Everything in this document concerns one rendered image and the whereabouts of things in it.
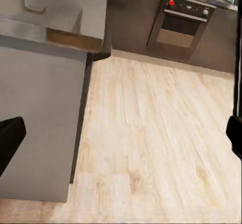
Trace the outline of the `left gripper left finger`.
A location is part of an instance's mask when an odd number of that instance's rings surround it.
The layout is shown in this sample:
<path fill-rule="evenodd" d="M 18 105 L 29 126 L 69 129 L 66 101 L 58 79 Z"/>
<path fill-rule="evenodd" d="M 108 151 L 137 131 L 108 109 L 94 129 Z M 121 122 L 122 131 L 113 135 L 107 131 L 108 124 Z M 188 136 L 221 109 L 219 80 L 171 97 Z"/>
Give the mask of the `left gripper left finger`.
<path fill-rule="evenodd" d="M 26 136 L 23 117 L 0 122 L 0 176 Z"/>

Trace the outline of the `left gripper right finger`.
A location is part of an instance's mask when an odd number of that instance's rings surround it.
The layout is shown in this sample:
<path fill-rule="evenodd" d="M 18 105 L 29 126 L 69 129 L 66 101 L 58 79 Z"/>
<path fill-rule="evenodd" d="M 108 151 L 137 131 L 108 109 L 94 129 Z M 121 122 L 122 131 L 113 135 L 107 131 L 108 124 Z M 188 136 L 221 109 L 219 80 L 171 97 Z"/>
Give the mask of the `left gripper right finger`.
<path fill-rule="evenodd" d="M 242 157 L 242 118 L 230 116 L 226 135 Z"/>

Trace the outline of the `poster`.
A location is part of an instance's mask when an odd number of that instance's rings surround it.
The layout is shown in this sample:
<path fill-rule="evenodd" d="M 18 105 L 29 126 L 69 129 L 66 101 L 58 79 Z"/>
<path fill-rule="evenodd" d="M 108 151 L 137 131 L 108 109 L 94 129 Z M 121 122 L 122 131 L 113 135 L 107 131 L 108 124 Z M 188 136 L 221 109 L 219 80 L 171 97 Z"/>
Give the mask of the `poster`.
<path fill-rule="evenodd" d="M 234 103 L 233 115 L 242 118 L 242 0 L 238 0 L 237 7 L 237 31 L 235 51 L 235 76 L 234 76 Z M 242 160 L 241 155 L 231 144 L 231 151 Z"/>

